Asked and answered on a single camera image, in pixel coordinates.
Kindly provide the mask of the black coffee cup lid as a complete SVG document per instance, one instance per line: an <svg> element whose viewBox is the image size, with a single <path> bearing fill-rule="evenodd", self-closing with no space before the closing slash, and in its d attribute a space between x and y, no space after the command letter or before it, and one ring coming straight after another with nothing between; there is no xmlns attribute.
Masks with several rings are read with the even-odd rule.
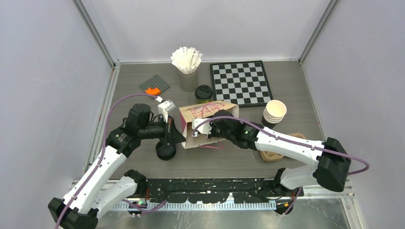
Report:
<svg viewBox="0 0 405 229"><path fill-rule="evenodd" d="M211 98L213 96L213 90L210 86L208 85L199 85L195 91L194 91L194 95L196 99L208 99Z"/></svg>

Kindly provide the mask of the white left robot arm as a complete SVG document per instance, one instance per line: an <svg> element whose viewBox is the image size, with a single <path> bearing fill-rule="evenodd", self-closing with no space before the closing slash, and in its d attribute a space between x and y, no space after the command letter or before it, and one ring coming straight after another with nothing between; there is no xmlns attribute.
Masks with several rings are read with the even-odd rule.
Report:
<svg viewBox="0 0 405 229"><path fill-rule="evenodd" d="M174 157L176 144L186 140L169 115L174 108L172 101L164 101L158 105L159 114L154 116L149 105L133 105L122 125L108 134L97 161L79 182L63 198L49 202L56 228L94 229L99 219L121 200L131 195L139 198L146 193L146 177L133 169L107 190L101 188L144 139L159 140L156 152L160 159Z"/></svg>

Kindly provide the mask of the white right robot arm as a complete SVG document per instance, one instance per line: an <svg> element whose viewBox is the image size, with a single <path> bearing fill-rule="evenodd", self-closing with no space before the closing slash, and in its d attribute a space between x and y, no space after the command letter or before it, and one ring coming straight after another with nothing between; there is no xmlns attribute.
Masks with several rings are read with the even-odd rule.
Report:
<svg viewBox="0 0 405 229"><path fill-rule="evenodd" d="M344 190L351 159L334 138L325 142L302 139L242 121L225 111L217 112L208 124L214 134L239 148L274 152L304 163L297 168L278 169L271 186L279 196L309 185L320 185L334 192Z"/></svg>

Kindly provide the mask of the green paper cup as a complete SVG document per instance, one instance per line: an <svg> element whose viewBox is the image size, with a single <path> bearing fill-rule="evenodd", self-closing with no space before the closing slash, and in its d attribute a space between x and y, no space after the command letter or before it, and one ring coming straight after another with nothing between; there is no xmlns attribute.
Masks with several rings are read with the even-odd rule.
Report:
<svg viewBox="0 0 405 229"><path fill-rule="evenodd" d="M209 103L211 101L211 98L208 99L197 99L197 103L198 104L205 104L205 103Z"/></svg>

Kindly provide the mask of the stack of black lids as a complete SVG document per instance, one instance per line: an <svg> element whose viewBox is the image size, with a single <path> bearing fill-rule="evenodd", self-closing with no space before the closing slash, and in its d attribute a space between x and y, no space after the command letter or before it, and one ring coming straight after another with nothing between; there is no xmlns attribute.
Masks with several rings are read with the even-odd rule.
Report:
<svg viewBox="0 0 405 229"><path fill-rule="evenodd" d="M162 142L158 142L155 147L157 156L161 160L171 160L176 155L176 145L167 145Z"/></svg>

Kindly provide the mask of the paper gift bag pink handles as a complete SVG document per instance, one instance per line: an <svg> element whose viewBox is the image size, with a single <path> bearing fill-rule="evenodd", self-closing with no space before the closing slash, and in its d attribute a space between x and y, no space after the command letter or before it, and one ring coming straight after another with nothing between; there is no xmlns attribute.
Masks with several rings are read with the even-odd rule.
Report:
<svg viewBox="0 0 405 229"><path fill-rule="evenodd" d="M225 101L213 101L204 104L195 104L180 107L181 117L181 132L186 138L185 142L182 142L182 146L185 149L201 147L209 144L222 142L225 139L222 137L211 136L209 134L208 123L197 129L196 133L193 133L193 129L206 119L211 118L215 113L220 110L227 111L233 116L239 116L239 106Z"/></svg>

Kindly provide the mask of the stack of paper cups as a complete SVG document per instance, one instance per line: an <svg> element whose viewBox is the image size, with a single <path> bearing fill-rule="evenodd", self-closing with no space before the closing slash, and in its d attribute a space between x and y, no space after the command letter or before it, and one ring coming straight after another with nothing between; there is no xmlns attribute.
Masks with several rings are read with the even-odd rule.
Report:
<svg viewBox="0 0 405 229"><path fill-rule="evenodd" d="M287 107L283 102L271 100L263 110L262 124L271 129L283 120L286 113Z"/></svg>

